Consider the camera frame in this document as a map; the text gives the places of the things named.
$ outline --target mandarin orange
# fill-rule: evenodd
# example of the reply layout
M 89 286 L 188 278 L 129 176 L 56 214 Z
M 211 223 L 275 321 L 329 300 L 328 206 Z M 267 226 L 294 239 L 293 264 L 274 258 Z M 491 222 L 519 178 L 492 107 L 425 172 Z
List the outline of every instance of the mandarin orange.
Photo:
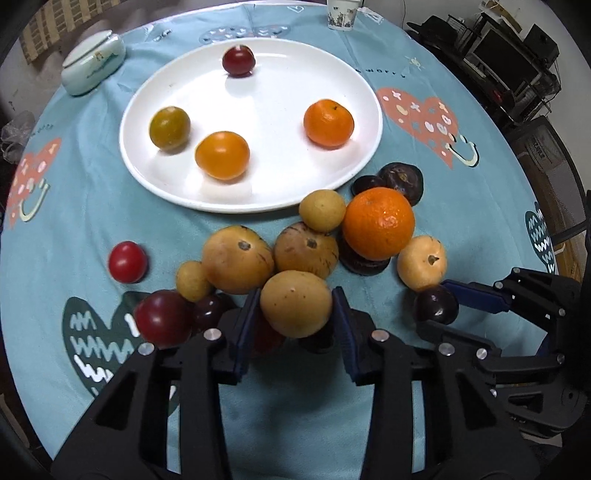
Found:
M 359 255 L 372 261 L 398 255 L 414 233 L 414 214 L 402 193 L 376 187 L 358 194 L 347 205 L 343 237 Z
M 322 147 L 344 145 L 353 134 L 353 115 L 333 100 L 318 100 L 304 114 L 304 130 L 308 138 Z

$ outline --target blue tablecloth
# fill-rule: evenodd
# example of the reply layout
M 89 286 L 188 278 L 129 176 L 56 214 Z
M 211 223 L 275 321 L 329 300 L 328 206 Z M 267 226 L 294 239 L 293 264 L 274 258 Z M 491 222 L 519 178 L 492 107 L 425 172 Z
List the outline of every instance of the blue tablecloth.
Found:
M 421 168 L 425 194 L 414 208 L 415 234 L 445 244 L 448 278 L 490 284 L 514 266 L 553 271 L 543 218 L 502 135 L 450 72 L 379 15 L 360 12 L 353 31 L 343 33 L 326 28 L 324 6 L 241 5 L 138 28 L 124 35 L 125 63 L 99 87 L 79 98 L 58 90 L 11 190 L 0 258 L 2 331 L 18 392 L 50 455 L 141 343 L 130 312 L 142 296 L 174 288 L 178 265 L 199 258 L 205 239 L 223 226 L 248 225 L 273 243 L 297 220 L 295 209 L 223 216 L 167 203 L 131 177 L 118 148 L 122 113 L 157 69 L 225 38 L 228 27 L 264 36 L 269 25 L 288 27 L 282 38 L 348 62 L 375 89 L 386 113 L 384 135 L 361 174 L 392 161 Z M 350 198 L 349 185 L 340 192 Z M 139 242 L 150 255 L 150 273 L 131 289 L 105 267 L 123 240 Z M 343 286 L 350 304 L 379 327 L 424 345 L 395 268 L 362 278 L 339 266 L 328 282 Z M 463 309 L 454 326 L 512 355 L 535 353 L 543 338 L 512 314 Z M 314 356 L 289 343 L 255 361 L 241 385 L 220 393 L 235 478 L 357 478 L 372 392 L 349 381 L 337 351 Z M 421 469 L 419 385 L 414 392 L 414 467 Z M 170 417 L 171 469 L 178 468 L 177 423 L 178 409 Z

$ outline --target white plate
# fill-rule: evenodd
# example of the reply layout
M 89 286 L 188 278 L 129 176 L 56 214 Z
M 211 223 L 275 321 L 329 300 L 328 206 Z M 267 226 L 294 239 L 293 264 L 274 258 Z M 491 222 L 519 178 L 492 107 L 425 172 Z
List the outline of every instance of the white plate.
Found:
M 256 57 L 253 74 L 228 77 L 222 56 L 235 44 Z M 302 120 L 317 100 L 348 108 L 351 139 L 324 150 L 306 137 Z M 191 137 L 177 154 L 150 141 L 154 114 L 169 105 L 191 118 Z M 371 159 L 382 137 L 382 110 L 371 87 L 344 61 L 304 43 L 244 38 L 193 50 L 157 71 L 127 106 L 119 146 L 133 177 L 169 202 L 222 213 L 263 212 L 299 203 L 318 189 L 335 189 Z M 233 183 L 217 181 L 195 163 L 194 150 L 221 130 L 243 136 L 251 149 L 246 173 Z

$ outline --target tomato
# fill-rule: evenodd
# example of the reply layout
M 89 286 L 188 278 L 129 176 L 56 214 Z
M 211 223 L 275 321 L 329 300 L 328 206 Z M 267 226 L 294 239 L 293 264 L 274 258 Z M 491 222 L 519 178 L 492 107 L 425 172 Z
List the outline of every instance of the tomato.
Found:
M 182 108 L 168 106 L 159 110 L 150 122 L 150 140 L 164 151 L 175 150 L 189 139 L 191 120 Z
M 244 173 L 251 157 L 246 140 L 234 132 L 208 135 L 195 149 L 195 161 L 218 180 L 233 180 Z
M 191 336 L 193 304 L 174 290 L 158 290 L 138 303 L 134 320 L 147 342 L 174 347 Z
M 285 342 L 285 337 L 276 332 L 269 322 L 260 318 L 255 326 L 255 340 L 252 346 L 252 357 L 268 355 L 277 350 Z
M 232 47 L 222 57 L 223 69 L 233 77 L 248 75 L 255 65 L 255 56 L 246 45 Z
M 148 256 L 134 242 L 121 242 L 109 254 L 109 273 L 121 283 L 139 281 L 148 269 Z

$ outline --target electronic device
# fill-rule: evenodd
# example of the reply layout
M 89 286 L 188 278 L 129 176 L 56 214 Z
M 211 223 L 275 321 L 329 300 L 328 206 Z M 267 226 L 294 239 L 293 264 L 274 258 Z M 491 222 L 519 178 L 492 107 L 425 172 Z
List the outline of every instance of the electronic device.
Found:
M 558 45 L 538 25 L 534 24 L 527 34 L 524 44 L 535 54 L 546 68 L 558 58 Z
M 487 25 L 481 35 L 468 51 L 467 59 L 476 65 L 482 64 L 487 74 L 515 96 L 538 82 L 541 70 L 513 41 L 491 25 Z

